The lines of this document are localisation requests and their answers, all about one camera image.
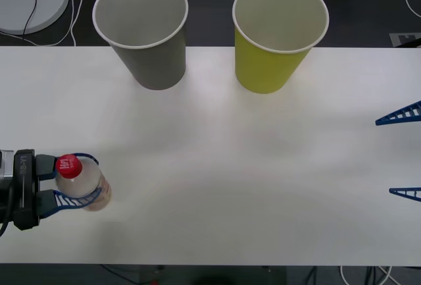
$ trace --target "bottle label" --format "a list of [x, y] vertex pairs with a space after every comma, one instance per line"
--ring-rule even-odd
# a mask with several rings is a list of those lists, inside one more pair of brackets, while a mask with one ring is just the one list
[[102, 173], [97, 188], [101, 188], [101, 193], [91, 205], [84, 207], [87, 211], [99, 211], [111, 200], [111, 187]]

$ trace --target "plastic bottle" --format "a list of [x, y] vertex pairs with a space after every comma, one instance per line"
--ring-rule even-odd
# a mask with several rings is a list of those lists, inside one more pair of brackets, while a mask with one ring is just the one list
[[102, 189], [97, 199], [84, 207], [85, 210], [98, 211], [111, 200], [111, 187], [94, 160], [75, 155], [63, 155], [57, 159], [56, 170], [57, 187], [67, 196], [83, 197], [97, 188]]

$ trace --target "cup rim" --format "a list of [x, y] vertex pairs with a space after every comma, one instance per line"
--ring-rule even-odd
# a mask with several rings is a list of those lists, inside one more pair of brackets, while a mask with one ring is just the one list
[[244, 34], [244, 32], [243, 32], [243, 30], [241, 30], [241, 28], [239, 27], [239, 25], [238, 25], [238, 22], [237, 22], [237, 18], [235, 17], [235, 8], [236, 8], [236, 6], [237, 6], [237, 1], [238, 0], [235, 0], [234, 1], [234, 4], [232, 5], [232, 19], [234, 20], [234, 24], [235, 24], [235, 28], [237, 28], [237, 30], [238, 30], [238, 32], [249, 42], [249, 43], [251, 43], [252, 45], [254, 45], [255, 47], [258, 47], [258, 48], [260, 48], [260, 49], [263, 49], [263, 50], [265, 50], [265, 51], [269, 51], [269, 52], [271, 52], [271, 53], [281, 53], [281, 54], [293, 54], [293, 53], [301, 53], [301, 52], [303, 52], [303, 51], [306, 51], [306, 50], [309, 50], [310, 48], [313, 48], [315, 45], [317, 45], [322, 39], [323, 39], [323, 37], [326, 35], [326, 32], [328, 31], [328, 27], [329, 27], [329, 11], [328, 11], [328, 8], [327, 8], [327, 6], [326, 6], [326, 4], [325, 4], [325, 2], [323, 1], [323, 0], [320, 0], [320, 2], [321, 2], [321, 4], [322, 4], [322, 6], [323, 6], [323, 9], [324, 9], [324, 13], [325, 13], [325, 15], [326, 15], [326, 25], [325, 25], [325, 27], [324, 27], [324, 30], [323, 30], [323, 32], [322, 32], [322, 34], [319, 36], [319, 38], [318, 39], [316, 39], [313, 43], [311, 43], [310, 45], [308, 45], [308, 46], [306, 46], [306, 47], [303, 47], [303, 48], [300, 48], [300, 49], [296, 49], [296, 50], [285, 50], [285, 51], [283, 51], [283, 50], [276, 50], [276, 49], [271, 49], [271, 48], [267, 48], [267, 47], [265, 47], [265, 46], [262, 46], [262, 45], [260, 45], [260, 44], [258, 44], [258, 43], [256, 43], [255, 41], [253, 41], [251, 38], [249, 38], [249, 36], [247, 36], [246, 34]]
[[97, 31], [97, 33], [103, 38], [103, 40], [105, 40], [107, 43], [109, 43], [110, 45], [119, 47], [119, 48], [124, 48], [124, 49], [147, 49], [147, 48], [152, 48], [154, 46], [158, 46], [168, 40], [170, 40], [171, 38], [173, 38], [184, 26], [184, 24], [186, 23], [187, 20], [187, 16], [189, 13], [189, 3], [187, 0], [184, 0], [184, 3], [186, 4], [186, 11], [184, 13], [184, 17], [183, 20], [181, 21], [180, 25], [176, 28], [176, 30], [174, 30], [169, 36], [165, 37], [164, 39], [157, 41], [155, 43], [150, 43], [148, 45], [140, 45], [140, 46], [129, 46], [129, 45], [123, 45], [121, 43], [117, 43], [111, 39], [109, 39], [106, 35], [104, 35], [102, 33], [102, 31], [100, 31], [98, 24], [97, 24], [97, 19], [95, 16], [95, 13], [97, 11], [97, 6], [100, 0], [96, 0], [95, 4], [93, 5], [93, 9], [92, 9], [92, 21], [93, 21], [93, 26], [95, 27], [95, 30]]

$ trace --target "round white device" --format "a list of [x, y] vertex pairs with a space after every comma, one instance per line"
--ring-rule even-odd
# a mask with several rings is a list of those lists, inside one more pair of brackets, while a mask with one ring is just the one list
[[[37, 7], [25, 34], [42, 30], [54, 23], [64, 12], [68, 0], [37, 0]], [[34, 9], [35, 0], [0, 0], [0, 32], [22, 35]]]

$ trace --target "robotic arm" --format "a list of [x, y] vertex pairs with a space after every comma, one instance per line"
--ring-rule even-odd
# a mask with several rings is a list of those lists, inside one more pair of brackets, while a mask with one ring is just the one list
[[[77, 155], [91, 157], [84, 153]], [[31, 229], [39, 221], [62, 209], [78, 209], [94, 202], [101, 192], [73, 198], [55, 190], [39, 190], [39, 182], [55, 177], [57, 158], [52, 155], [35, 155], [33, 149], [0, 150], [0, 236], [9, 222], [20, 230]]]

